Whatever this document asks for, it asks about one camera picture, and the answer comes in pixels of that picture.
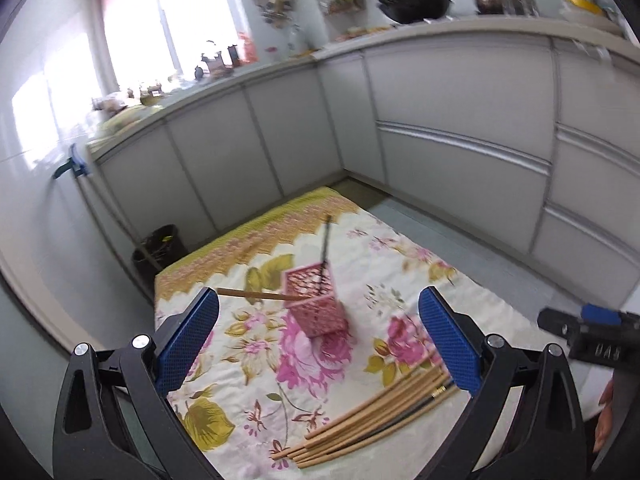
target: pink plastic holder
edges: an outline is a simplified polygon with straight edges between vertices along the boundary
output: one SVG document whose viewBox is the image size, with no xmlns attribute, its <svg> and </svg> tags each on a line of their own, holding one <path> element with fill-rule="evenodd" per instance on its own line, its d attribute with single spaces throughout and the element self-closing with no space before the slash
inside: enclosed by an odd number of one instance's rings
<svg viewBox="0 0 640 480">
<path fill-rule="evenodd" d="M 283 272 L 285 294 L 313 295 L 312 298 L 306 300 L 285 301 L 284 303 L 284 307 L 293 314 L 307 337 L 316 337 L 347 329 L 344 309 L 335 297 L 334 279 L 328 264 L 322 274 L 322 295 L 318 296 L 320 267 L 321 264 L 317 263 Z"/>
</svg>

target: person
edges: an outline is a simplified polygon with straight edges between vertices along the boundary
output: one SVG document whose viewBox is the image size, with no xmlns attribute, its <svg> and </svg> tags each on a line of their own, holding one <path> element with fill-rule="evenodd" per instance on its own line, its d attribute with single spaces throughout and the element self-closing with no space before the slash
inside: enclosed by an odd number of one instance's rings
<svg viewBox="0 0 640 480">
<path fill-rule="evenodd" d="M 607 383 L 607 386 L 605 387 L 602 395 L 600 396 L 600 400 L 598 401 L 599 405 L 604 404 L 604 408 L 600 412 L 600 416 L 598 417 L 598 424 L 596 425 L 595 444 L 593 446 L 594 453 L 599 453 L 600 450 L 604 447 L 604 444 L 611 434 L 611 430 L 613 429 L 613 409 L 611 407 L 612 400 L 613 379 L 610 380 L 609 383 Z"/>
</svg>

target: metal bolt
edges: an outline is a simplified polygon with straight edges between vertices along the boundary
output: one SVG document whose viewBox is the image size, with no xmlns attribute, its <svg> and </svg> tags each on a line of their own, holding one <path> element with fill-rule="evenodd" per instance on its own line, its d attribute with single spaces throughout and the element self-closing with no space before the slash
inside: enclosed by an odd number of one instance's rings
<svg viewBox="0 0 640 480">
<path fill-rule="evenodd" d="M 486 339 L 486 342 L 491 348 L 502 348 L 504 346 L 504 339 L 497 334 L 491 334 Z"/>
<path fill-rule="evenodd" d="M 141 335 L 135 336 L 131 344 L 133 345 L 134 348 L 144 348 L 146 345 L 149 344 L 150 341 L 151 339 L 149 339 L 148 335 L 141 334 Z"/>
<path fill-rule="evenodd" d="M 89 351 L 89 345 L 87 343 L 80 343 L 76 348 L 74 348 L 74 354 L 76 355 L 84 355 Z"/>
<path fill-rule="evenodd" d="M 551 345 L 549 345 L 549 353 L 555 357 L 560 357 L 564 352 L 562 352 L 562 347 L 560 345 L 551 343 Z"/>
</svg>

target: gray floor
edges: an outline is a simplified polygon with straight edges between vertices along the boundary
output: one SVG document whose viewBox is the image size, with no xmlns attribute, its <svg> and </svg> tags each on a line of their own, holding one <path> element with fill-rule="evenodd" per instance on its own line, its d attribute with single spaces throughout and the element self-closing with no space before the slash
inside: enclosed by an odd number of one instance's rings
<svg viewBox="0 0 640 480">
<path fill-rule="evenodd" d="M 332 187 L 497 294 L 528 319 L 535 321 L 545 306 L 579 314 L 582 303 L 577 298 L 461 231 L 355 180 L 347 179 Z"/>
</svg>

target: trash can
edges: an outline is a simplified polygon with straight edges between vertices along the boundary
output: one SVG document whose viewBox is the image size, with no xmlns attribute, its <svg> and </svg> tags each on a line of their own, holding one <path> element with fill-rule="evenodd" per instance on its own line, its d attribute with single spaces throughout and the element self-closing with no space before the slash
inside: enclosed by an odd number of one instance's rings
<svg viewBox="0 0 640 480">
<path fill-rule="evenodd" d="M 153 231 L 142 240 L 142 245 L 163 269 L 189 254 L 178 236 L 178 228 L 173 224 L 162 226 Z M 131 261 L 143 283 L 153 292 L 154 280 L 159 271 L 139 249 L 133 251 Z"/>
</svg>

